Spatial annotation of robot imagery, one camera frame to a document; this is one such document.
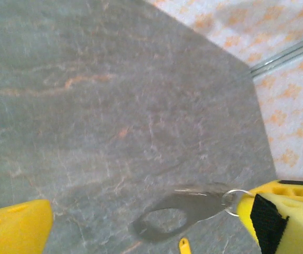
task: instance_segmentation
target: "gray marble floor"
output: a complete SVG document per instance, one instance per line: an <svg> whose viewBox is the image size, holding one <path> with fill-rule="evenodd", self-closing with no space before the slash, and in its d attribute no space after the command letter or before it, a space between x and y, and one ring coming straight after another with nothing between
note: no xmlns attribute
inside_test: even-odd
<svg viewBox="0 0 303 254"><path fill-rule="evenodd" d="M129 231L167 187L275 179L247 71L143 1L0 0L0 207L51 201L45 253L179 253ZM260 253L226 213L185 236Z"/></svg>

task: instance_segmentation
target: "yellow object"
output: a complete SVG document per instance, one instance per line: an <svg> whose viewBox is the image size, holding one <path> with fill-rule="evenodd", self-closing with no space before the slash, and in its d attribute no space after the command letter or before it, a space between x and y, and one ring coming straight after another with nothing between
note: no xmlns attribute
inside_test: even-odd
<svg viewBox="0 0 303 254"><path fill-rule="evenodd" d="M52 227L48 200L0 209L0 254L41 254Z"/></svg>
<svg viewBox="0 0 303 254"><path fill-rule="evenodd" d="M178 245L180 254L191 254L190 244L187 238L182 238Z"/></svg>
<svg viewBox="0 0 303 254"><path fill-rule="evenodd" d="M303 254L303 202L275 194L261 196L275 204L284 219L289 217L275 254Z"/></svg>
<svg viewBox="0 0 303 254"><path fill-rule="evenodd" d="M301 228L303 227L303 182L275 180L250 190L250 193L252 193L254 196L256 194L260 194L261 196L268 198L272 203L274 203L274 205L278 209L278 212L282 216L283 215L285 215L285 217L287 215L290 216L288 227L286 228L286 232L288 232L288 229L292 231L296 230L296 232L294 236L293 235L286 236L285 235L286 232L284 232L283 235L284 238L288 237L290 240L295 238L294 241L296 242L296 244L298 244L300 241L303 241L303 239L297 237L299 231L303 232ZM286 205L288 204L286 203L287 201L296 202L294 204L298 203L298 209L296 207L292 209L292 207L287 206ZM257 244L259 244L255 229L252 224L252 220L250 218L253 204L254 204L254 197L250 197L249 195L243 195L237 206L237 213L240 216L239 218L241 222L249 231L250 235L257 242ZM303 252L283 251L280 253L303 253Z"/></svg>

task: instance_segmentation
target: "black strap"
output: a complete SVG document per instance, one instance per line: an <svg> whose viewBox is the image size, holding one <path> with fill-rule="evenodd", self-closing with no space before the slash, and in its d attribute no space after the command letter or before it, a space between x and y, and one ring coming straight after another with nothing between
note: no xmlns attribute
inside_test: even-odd
<svg viewBox="0 0 303 254"><path fill-rule="evenodd" d="M275 254L289 217L283 219L275 204L257 194L250 214L262 254Z"/></svg>
<svg viewBox="0 0 303 254"><path fill-rule="evenodd" d="M280 180L280 184L295 184L295 185L303 185L303 181L293 181L293 180Z"/></svg>

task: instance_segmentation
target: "metal keyring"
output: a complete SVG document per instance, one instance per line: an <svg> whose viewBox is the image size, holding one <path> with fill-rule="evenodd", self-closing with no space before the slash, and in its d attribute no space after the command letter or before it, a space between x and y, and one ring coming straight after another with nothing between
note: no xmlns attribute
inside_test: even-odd
<svg viewBox="0 0 303 254"><path fill-rule="evenodd" d="M222 196L222 205L226 205L226 197L227 197L230 193L234 193L234 192L243 192L243 193L248 194L248 195L251 196L251 197L254 197L254 195L253 195L251 192L248 192L248 191L246 191L246 190L243 190L243 189L232 189L232 190L229 190L228 192L226 192L226 193ZM225 211L226 211L228 214L232 215L232 216L239 217L238 214L233 213L233 212L231 211L231 207L227 207L227 208L225 209Z"/></svg>

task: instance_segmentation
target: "yellow tab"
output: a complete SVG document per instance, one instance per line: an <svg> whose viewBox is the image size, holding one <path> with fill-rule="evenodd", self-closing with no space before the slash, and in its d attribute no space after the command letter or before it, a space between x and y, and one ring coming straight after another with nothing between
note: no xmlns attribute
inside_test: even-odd
<svg viewBox="0 0 303 254"><path fill-rule="evenodd" d="M187 238L182 238L179 241L179 252L180 254L191 254L189 240Z"/></svg>
<svg viewBox="0 0 303 254"><path fill-rule="evenodd" d="M0 254L41 254L52 227L45 199L0 209Z"/></svg>

